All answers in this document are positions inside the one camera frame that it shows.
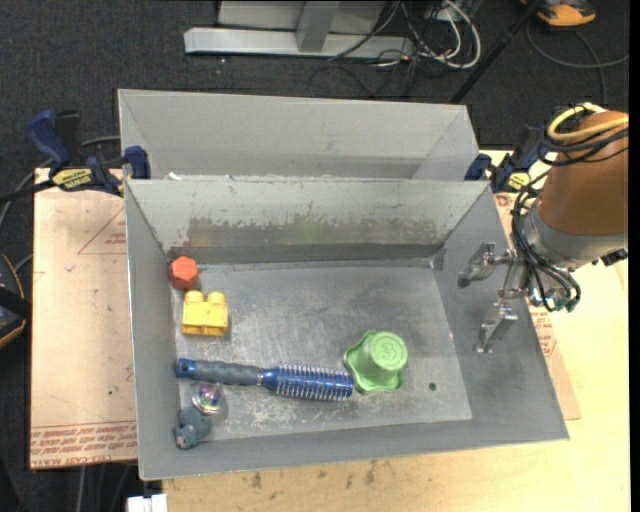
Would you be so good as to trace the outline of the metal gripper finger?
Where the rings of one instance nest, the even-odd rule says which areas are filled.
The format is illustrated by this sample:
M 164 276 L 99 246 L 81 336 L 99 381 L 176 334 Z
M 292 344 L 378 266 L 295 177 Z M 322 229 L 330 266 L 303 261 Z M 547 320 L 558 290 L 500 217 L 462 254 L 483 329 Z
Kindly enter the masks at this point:
M 510 327 L 518 319 L 518 315 L 510 302 L 496 302 L 492 304 L 479 328 L 477 343 L 474 350 L 478 353 L 489 353 L 495 339 L 502 339 Z
M 457 286 L 466 288 L 474 281 L 487 279 L 495 269 L 495 244 L 481 243 L 457 276 Z

